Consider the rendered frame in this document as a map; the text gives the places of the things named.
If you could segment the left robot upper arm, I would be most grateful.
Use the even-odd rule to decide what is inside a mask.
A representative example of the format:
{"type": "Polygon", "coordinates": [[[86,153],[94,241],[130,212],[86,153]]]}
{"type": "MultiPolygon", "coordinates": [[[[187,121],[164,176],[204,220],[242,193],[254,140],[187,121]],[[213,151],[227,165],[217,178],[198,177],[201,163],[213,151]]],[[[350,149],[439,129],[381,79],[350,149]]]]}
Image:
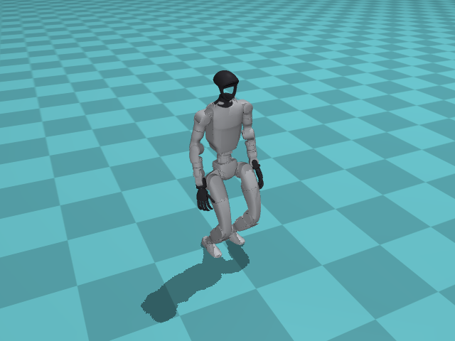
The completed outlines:
{"type": "Polygon", "coordinates": [[[242,132],[242,137],[244,140],[247,139],[253,139],[253,132],[252,132],[252,110],[253,106],[251,103],[244,99],[239,99],[238,101],[241,102],[244,108],[243,112],[243,120],[242,120],[242,125],[243,125],[243,130],[242,132]]]}

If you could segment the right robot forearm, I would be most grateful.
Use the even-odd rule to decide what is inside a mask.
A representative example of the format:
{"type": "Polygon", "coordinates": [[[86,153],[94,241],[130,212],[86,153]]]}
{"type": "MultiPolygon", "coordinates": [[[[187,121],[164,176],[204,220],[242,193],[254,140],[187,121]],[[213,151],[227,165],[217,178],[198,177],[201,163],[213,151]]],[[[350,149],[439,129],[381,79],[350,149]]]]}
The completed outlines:
{"type": "Polygon", "coordinates": [[[203,185],[203,178],[205,178],[205,171],[203,170],[203,159],[199,156],[199,148],[195,145],[190,147],[189,158],[193,166],[193,176],[197,186],[203,185]]]}

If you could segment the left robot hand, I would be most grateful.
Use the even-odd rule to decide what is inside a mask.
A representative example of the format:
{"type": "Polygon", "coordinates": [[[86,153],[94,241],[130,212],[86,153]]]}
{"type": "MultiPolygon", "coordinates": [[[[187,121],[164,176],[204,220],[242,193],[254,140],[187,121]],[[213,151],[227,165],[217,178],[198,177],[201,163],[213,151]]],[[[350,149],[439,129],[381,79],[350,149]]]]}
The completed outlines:
{"type": "Polygon", "coordinates": [[[259,185],[259,189],[262,189],[263,185],[264,185],[264,182],[263,182],[263,176],[262,176],[262,172],[260,170],[260,164],[258,164],[258,162],[256,160],[253,160],[252,161],[252,168],[256,171],[256,174],[257,174],[257,177],[258,177],[258,185],[259,185]]]}

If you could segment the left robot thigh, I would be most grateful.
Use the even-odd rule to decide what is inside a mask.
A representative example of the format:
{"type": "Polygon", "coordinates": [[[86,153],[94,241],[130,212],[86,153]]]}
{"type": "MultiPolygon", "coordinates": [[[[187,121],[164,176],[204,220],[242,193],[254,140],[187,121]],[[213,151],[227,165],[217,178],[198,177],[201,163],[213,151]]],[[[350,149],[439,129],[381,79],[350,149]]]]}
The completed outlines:
{"type": "Polygon", "coordinates": [[[246,162],[237,162],[237,178],[241,179],[242,193],[245,197],[248,210],[243,214],[244,221],[254,224],[259,221],[261,212],[261,197],[259,185],[252,166],[246,162]]]}

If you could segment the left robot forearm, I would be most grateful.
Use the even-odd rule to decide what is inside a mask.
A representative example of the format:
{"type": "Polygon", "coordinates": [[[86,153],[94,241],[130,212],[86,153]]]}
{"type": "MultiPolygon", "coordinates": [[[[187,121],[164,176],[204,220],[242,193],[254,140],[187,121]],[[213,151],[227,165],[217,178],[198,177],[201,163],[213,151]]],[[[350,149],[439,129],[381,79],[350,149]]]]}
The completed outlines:
{"type": "MultiPolygon", "coordinates": [[[[252,166],[252,161],[253,160],[256,160],[259,164],[259,161],[257,159],[257,149],[256,149],[256,141],[255,141],[255,132],[254,130],[252,129],[252,132],[253,132],[253,136],[254,138],[253,139],[248,139],[247,141],[245,141],[245,145],[247,147],[247,156],[249,158],[249,164],[252,166]]],[[[252,166],[253,167],[253,166],[252,166]]]]}

